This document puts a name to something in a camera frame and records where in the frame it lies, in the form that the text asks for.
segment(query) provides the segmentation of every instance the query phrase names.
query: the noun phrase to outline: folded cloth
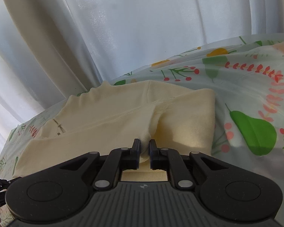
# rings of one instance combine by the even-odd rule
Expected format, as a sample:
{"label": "folded cloth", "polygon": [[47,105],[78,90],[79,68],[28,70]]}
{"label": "folded cloth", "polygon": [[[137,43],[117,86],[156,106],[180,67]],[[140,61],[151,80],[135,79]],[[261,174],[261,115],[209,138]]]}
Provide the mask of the folded cloth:
{"label": "folded cloth", "polygon": [[162,171],[149,174],[149,140],[181,154],[197,150],[210,155],[214,103],[211,89],[191,90],[151,80],[120,86],[103,82],[79,97],[71,96],[57,116],[46,122],[19,157],[14,178],[90,151],[106,155],[115,148],[131,147],[139,138],[140,174],[129,170],[122,178],[164,180]]}

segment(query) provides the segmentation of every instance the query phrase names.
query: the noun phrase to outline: white curtain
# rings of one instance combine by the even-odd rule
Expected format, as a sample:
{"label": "white curtain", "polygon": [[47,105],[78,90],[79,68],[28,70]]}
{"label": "white curtain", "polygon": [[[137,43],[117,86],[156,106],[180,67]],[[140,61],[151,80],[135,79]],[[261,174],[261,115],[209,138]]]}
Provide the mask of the white curtain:
{"label": "white curtain", "polygon": [[284,0],[65,0],[103,79],[240,35],[284,32]]}
{"label": "white curtain", "polygon": [[11,129],[143,65],[284,32],[284,0],[0,0],[0,151]]}

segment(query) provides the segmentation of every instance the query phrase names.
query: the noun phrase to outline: red leaf print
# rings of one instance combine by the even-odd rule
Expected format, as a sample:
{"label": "red leaf print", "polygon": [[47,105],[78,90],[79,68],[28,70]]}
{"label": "red leaf print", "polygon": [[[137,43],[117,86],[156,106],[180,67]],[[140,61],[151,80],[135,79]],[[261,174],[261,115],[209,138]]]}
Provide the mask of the red leaf print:
{"label": "red leaf print", "polygon": [[275,110],[275,109],[273,109],[273,108],[269,108],[269,107],[266,106],[265,104],[263,104],[263,107],[264,107],[264,109],[265,109],[267,112],[269,112],[269,113],[271,113],[271,114],[277,112],[277,110]]}
{"label": "red leaf print", "polygon": [[270,101],[270,100],[268,100],[268,99],[266,99],[266,101],[267,101],[268,103],[274,105],[274,106],[280,106],[280,104],[275,103],[275,102],[272,102],[272,101]]}
{"label": "red leaf print", "polygon": [[241,70],[244,70],[244,67],[246,67],[246,63],[242,64],[241,67],[240,67],[240,69],[241,69]]}
{"label": "red leaf print", "polygon": [[273,89],[273,88],[269,88],[269,91],[271,91],[271,92],[273,92],[273,93],[284,94],[284,89]]}
{"label": "red leaf print", "polygon": [[273,86],[284,86],[284,83],[271,82],[271,85],[273,85]]}
{"label": "red leaf print", "polygon": [[257,70],[256,70],[255,72],[256,72],[256,73],[259,73],[262,68],[263,68],[263,66],[260,64],[260,65],[257,67]]}
{"label": "red leaf print", "polygon": [[262,111],[259,111],[258,113],[259,113],[259,115],[262,117],[262,119],[264,119],[264,120],[266,120],[266,121],[268,121],[268,122],[273,122],[273,118],[271,118],[271,117],[265,117],[264,114],[262,113]]}
{"label": "red leaf print", "polygon": [[35,137],[35,136],[37,135],[37,133],[38,133],[38,130],[35,129],[35,130],[33,131],[33,133],[31,134],[31,136]]}
{"label": "red leaf print", "polygon": [[267,95],[266,97],[267,97],[268,99],[275,100],[275,101],[278,101],[278,102],[284,100],[284,99],[281,98],[281,97],[273,96],[273,95]]}
{"label": "red leaf print", "polygon": [[233,65],[233,69],[236,69],[238,65],[239,65],[238,63],[235,63],[235,64]]}
{"label": "red leaf print", "polygon": [[271,78],[271,75],[272,74],[274,74],[274,70],[272,70],[269,74],[268,74],[268,76]]}
{"label": "red leaf print", "polygon": [[278,75],[275,75],[275,81],[276,81],[276,82],[279,82],[279,80],[278,80]]}
{"label": "red leaf print", "polygon": [[249,68],[247,69],[247,71],[250,72],[250,71],[253,69],[253,67],[254,67],[254,64],[251,64],[251,65],[249,66]]}
{"label": "red leaf print", "polygon": [[266,67],[263,74],[266,75],[266,72],[270,69],[270,66]]}

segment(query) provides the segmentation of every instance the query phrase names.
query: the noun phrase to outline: red berry print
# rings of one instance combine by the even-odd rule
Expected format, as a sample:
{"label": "red berry print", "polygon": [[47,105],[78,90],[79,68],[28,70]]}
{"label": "red berry print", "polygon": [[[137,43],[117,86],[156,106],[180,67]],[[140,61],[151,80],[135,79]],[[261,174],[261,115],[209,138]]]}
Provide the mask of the red berry print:
{"label": "red berry print", "polygon": [[162,72],[162,75],[164,77],[164,79],[163,79],[164,81],[169,81],[170,80],[170,78],[166,76],[166,72],[167,72],[167,74],[171,73],[173,75],[173,77],[175,79],[174,80],[175,82],[180,82],[182,77],[184,77],[186,81],[191,81],[192,78],[190,76],[185,76],[187,74],[187,72],[190,72],[190,73],[194,72],[195,74],[198,74],[199,70],[196,69],[195,66],[191,66],[191,67],[183,66],[183,67],[176,67],[176,68],[170,68],[170,69],[166,69],[166,70],[161,70],[161,72]]}
{"label": "red berry print", "polygon": [[227,144],[223,144],[221,146],[221,151],[227,153],[229,151],[229,146]]}
{"label": "red berry print", "polygon": [[233,138],[233,132],[232,131],[226,132],[226,138],[227,140],[231,140]]}
{"label": "red berry print", "polygon": [[231,123],[225,123],[225,124],[224,124],[224,128],[225,128],[226,130],[231,129],[231,127],[232,127]]}
{"label": "red berry print", "polygon": [[284,129],[283,129],[283,128],[280,129],[280,133],[281,133],[282,135],[284,135]]}

